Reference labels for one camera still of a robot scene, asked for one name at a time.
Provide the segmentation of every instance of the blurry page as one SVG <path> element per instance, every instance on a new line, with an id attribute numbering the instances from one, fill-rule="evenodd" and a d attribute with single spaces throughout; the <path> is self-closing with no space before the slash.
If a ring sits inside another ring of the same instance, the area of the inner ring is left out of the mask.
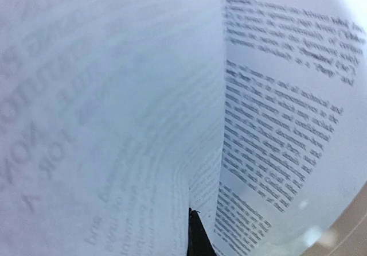
<path id="1" fill-rule="evenodd" d="M 222 144 L 220 0 L 0 6 L 0 255 L 186 255 L 190 169 Z"/>
<path id="2" fill-rule="evenodd" d="M 225 0 L 225 8 L 214 244 L 225 256 L 300 255 L 367 179 L 365 2 Z"/>

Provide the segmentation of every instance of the brown surface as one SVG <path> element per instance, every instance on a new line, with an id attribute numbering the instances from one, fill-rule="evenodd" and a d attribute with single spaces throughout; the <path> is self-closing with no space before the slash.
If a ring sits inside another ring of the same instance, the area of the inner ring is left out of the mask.
<path id="1" fill-rule="evenodd" d="M 333 247 L 316 243 L 302 256 L 367 256 L 367 183 L 330 229 L 337 233 Z"/>

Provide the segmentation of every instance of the paper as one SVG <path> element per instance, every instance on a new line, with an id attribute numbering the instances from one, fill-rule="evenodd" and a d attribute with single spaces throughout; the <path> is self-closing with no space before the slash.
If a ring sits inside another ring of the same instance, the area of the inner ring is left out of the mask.
<path id="1" fill-rule="evenodd" d="M 359 0 L 225 0 L 219 255 L 300 255 L 366 181 Z"/>
<path id="2" fill-rule="evenodd" d="M 0 0 L 0 255 L 186 255 L 223 139 L 220 2 Z"/>

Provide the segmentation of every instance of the curled page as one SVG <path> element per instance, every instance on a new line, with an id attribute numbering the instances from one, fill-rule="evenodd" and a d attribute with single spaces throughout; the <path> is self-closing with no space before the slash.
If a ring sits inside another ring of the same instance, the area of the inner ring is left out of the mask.
<path id="1" fill-rule="evenodd" d="M 223 56 L 220 0 L 0 0 L 0 255 L 186 255 Z"/>
<path id="2" fill-rule="evenodd" d="M 218 255 L 300 255 L 367 180 L 366 31 L 363 0 L 225 0 Z"/>

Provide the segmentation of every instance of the black object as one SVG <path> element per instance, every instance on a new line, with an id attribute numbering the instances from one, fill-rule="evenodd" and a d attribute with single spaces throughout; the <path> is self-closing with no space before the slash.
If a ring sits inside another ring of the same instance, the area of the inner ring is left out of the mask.
<path id="1" fill-rule="evenodd" d="M 197 211 L 189 208 L 188 256 L 216 256 Z"/>

